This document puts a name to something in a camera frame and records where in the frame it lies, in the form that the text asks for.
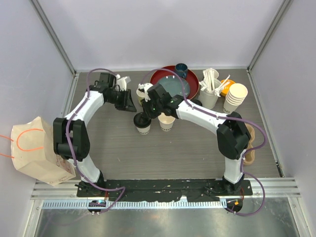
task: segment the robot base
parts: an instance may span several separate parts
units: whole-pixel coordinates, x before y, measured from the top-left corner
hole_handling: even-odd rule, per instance
[[[107,180],[105,188],[125,186],[126,190],[120,201],[134,202],[171,202],[179,201],[182,196],[186,196],[189,202],[217,201],[220,196],[240,196],[241,188],[244,196],[253,194],[249,180],[241,180],[239,187],[232,194],[225,189],[226,183],[225,180],[216,179]],[[109,200],[116,200],[119,194],[120,191],[109,192]],[[81,188],[77,196],[104,197],[104,192]]]
[[[100,188],[106,188],[106,182],[104,181],[104,177],[102,172],[100,172],[100,176],[98,182],[95,183]],[[81,181],[79,184],[76,184],[78,187],[77,197],[79,198],[90,198],[90,197],[104,197],[105,191],[96,189],[91,184]]]

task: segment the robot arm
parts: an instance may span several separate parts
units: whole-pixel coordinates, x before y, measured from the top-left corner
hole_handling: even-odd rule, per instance
[[[115,108],[122,111],[136,112],[136,108],[131,99],[130,89],[127,84],[130,82],[129,77],[123,77],[118,80],[112,75],[101,74],[100,81],[89,87],[90,95],[85,93],[84,98],[78,105],[64,118],[56,118],[53,123],[54,134],[54,152],[59,154],[63,159],[67,159],[74,164],[69,144],[66,139],[66,124],[69,118],[75,114],[71,121],[70,132],[72,135],[72,144],[75,150],[78,168],[92,183],[104,188],[104,179],[102,172],[94,165],[90,154],[90,141],[86,130],[86,125],[91,120],[95,112],[106,102],[114,104]],[[89,187],[90,184],[81,178],[80,186]]]
[[[155,119],[161,113],[165,113],[167,116],[188,120],[210,130],[217,135],[218,148],[225,157],[224,188],[229,193],[238,190],[244,178],[240,169],[242,155],[246,151],[250,139],[250,133],[245,124],[227,119],[218,119],[195,110],[184,101],[182,96],[171,97],[160,84],[153,85],[148,90],[145,89],[145,94],[145,99],[142,100],[144,112],[141,113],[141,116],[135,116],[139,119],[138,121],[134,119],[135,125],[143,126],[148,123],[148,120]],[[199,105],[194,106],[207,110]],[[238,113],[227,115],[210,110],[209,112],[218,117],[240,118]]]

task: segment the gray table surface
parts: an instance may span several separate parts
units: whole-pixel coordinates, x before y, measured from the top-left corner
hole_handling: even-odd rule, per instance
[[[219,80],[228,74],[231,79],[248,88],[248,96],[236,110],[244,119],[263,127],[262,119],[251,89],[246,70],[218,70]],[[147,72],[120,72],[130,76],[132,98],[137,111],[138,83]],[[202,70],[194,73],[202,79]],[[100,73],[93,73],[91,83]],[[80,73],[72,108],[83,98],[86,73]],[[224,97],[214,108],[222,112]],[[101,107],[89,122],[87,129],[91,143],[90,155],[95,165],[108,179],[171,179],[171,178],[220,178],[224,174],[225,161],[218,151],[217,139],[210,131],[184,120],[176,120],[169,132],[161,130],[158,119],[152,121],[147,135],[140,135],[133,124],[135,113],[122,112],[112,104]],[[256,130],[253,145],[259,145],[263,136]],[[279,177],[269,144],[256,150],[255,162],[245,166],[245,171],[257,177]]]

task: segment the white wall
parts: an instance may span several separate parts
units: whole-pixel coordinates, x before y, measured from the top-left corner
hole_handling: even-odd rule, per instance
[[[14,124],[60,116],[72,77],[29,1],[0,1],[0,32],[0,134],[10,136]],[[35,180],[2,156],[0,179],[0,236],[20,237]]]
[[[40,0],[77,70],[248,66],[282,0]]]
[[[286,175],[316,229],[316,1],[293,1],[253,70]]]

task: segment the stack of paper cups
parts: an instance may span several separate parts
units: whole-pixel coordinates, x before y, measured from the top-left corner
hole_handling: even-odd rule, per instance
[[[242,104],[247,94],[248,90],[243,84],[232,84],[225,97],[223,111],[227,114],[231,114],[238,108],[239,105]]]

